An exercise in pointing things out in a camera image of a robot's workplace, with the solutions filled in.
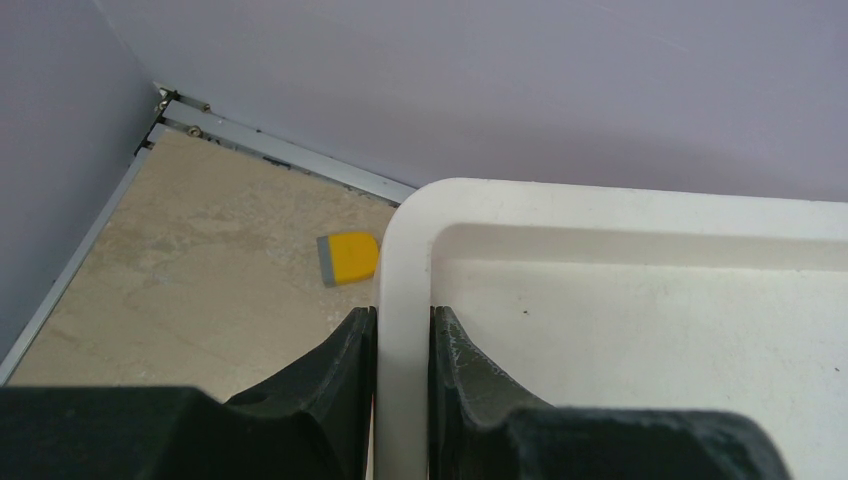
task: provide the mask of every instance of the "yellow object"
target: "yellow object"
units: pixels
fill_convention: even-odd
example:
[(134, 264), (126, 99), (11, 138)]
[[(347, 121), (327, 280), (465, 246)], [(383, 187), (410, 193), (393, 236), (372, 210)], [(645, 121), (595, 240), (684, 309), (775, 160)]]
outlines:
[(346, 232), (318, 237), (318, 259), (324, 285), (359, 282), (377, 270), (377, 240), (369, 233)]

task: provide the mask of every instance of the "gray wall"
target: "gray wall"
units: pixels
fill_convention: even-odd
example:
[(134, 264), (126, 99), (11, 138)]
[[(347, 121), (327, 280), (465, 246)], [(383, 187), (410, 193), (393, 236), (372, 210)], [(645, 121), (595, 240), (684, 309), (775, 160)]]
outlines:
[(126, 171), (157, 94), (90, 0), (0, 12), (2, 359)]
[(100, 0), (153, 76), (422, 185), (848, 200), (844, 0)]

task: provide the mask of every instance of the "beige tabletop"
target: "beige tabletop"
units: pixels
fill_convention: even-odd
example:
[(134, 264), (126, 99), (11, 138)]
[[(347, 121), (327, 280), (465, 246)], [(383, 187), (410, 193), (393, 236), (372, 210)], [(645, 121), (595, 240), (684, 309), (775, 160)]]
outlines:
[(11, 385), (196, 385), (229, 396), (319, 344), (371, 282), (325, 288), (316, 237), (381, 239), (394, 208), (170, 132)]

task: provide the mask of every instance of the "white tray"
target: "white tray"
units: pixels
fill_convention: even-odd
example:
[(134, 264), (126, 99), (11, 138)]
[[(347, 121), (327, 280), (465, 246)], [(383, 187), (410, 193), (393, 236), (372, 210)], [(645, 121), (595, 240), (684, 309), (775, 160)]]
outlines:
[(848, 472), (848, 204), (454, 179), (379, 269), (377, 478), (424, 478), (430, 305), (558, 405), (731, 410)]

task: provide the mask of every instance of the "gray strip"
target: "gray strip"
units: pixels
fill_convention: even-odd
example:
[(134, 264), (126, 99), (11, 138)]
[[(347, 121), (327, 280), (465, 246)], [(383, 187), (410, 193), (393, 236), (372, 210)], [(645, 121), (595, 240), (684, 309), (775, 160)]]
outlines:
[(333, 257), (330, 255), (330, 238), (318, 237), (318, 261), (321, 262), (321, 280), (328, 287), (336, 286), (336, 275), (333, 273)]
[(18, 363), (20, 363), (21, 358), (23, 358), (27, 349), (32, 344), (32, 341), (35, 340), (35, 336), (38, 335), (38, 332), (47, 320), (47, 317), (50, 316), (50, 312), (53, 311), (53, 308), (59, 302), (59, 299), (62, 298), (62, 294), (65, 293), (65, 289), (68, 288), (68, 285), (71, 283), (71, 280), (74, 278), (74, 275), (77, 273), (80, 265), (82, 265), (82, 262), (85, 260), (85, 257), (91, 250), (91, 247), (94, 246), (94, 241), (97, 240), (97, 236), (100, 235), (100, 231), (106, 226), (106, 223), (109, 221), (109, 217), (112, 216), (112, 212), (115, 211), (115, 208), (127, 192), (127, 189), (130, 187), (135, 175), (141, 169), (141, 166), (144, 164), (144, 161), (147, 159), (149, 154), (150, 150), (146, 148), (142, 148), (138, 151), (135, 156), (135, 160), (133, 160), (130, 168), (127, 170), (127, 173), (124, 174), (124, 178), (122, 178), (121, 182), (118, 183), (118, 186), (115, 188), (112, 196), (109, 197), (106, 205), (103, 206), (100, 214), (94, 220), (94, 223), (91, 224), (91, 228), (88, 230), (88, 233), (85, 234), (85, 237), (83, 237), (79, 247), (77, 247), (74, 254), (71, 255), (71, 258), (68, 260), (68, 263), (65, 265), (62, 273), (59, 274), (59, 277), (56, 279), (56, 283), (53, 284), (53, 287), (49, 292), (47, 292), (47, 295), (44, 297), (41, 305), (38, 306), (38, 309), (29, 319), (29, 322), (18, 336), (15, 344), (12, 345), (12, 349), (9, 350), (9, 353), (6, 354), (6, 358), (3, 359), (3, 363), (0, 363), (0, 385), (5, 385), (6, 382), (9, 381), (9, 378), (12, 376), (12, 373), (14, 373)]
[(200, 129), (224, 140), (261, 152), (271, 158), (294, 165), (322, 177), (330, 178), (358, 188), (378, 197), (401, 203), (415, 191), (414, 188), (394, 180), (375, 175), (336, 159), (315, 153), (293, 143), (257, 132), (214, 113), (203, 113), (181, 102), (172, 101), (163, 114), (168, 120), (184, 125), (197, 125)]

